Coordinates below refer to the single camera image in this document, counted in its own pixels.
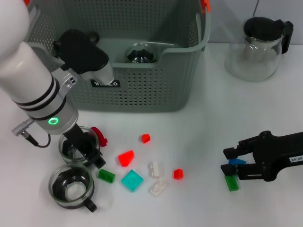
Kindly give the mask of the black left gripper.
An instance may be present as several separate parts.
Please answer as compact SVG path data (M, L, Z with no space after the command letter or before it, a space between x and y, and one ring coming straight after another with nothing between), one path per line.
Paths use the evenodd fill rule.
M76 163L85 166L93 164L96 168L102 168L106 164L102 154L96 149L96 142L92 139L94 136L85 133L79 126L74 126L63 135L76 148Z

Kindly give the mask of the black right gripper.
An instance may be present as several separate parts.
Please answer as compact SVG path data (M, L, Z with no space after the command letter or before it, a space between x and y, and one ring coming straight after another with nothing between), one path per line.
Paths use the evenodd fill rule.
M221 165L224 175L237 175L240 180L253 180L256 179L257 165L263 180L275 180L281 170L303 164L303 134L300 132L274 136L270 131L264 131L259 134L258 139L241 140L235 148L223 150L228 160L252 152L256 164Z

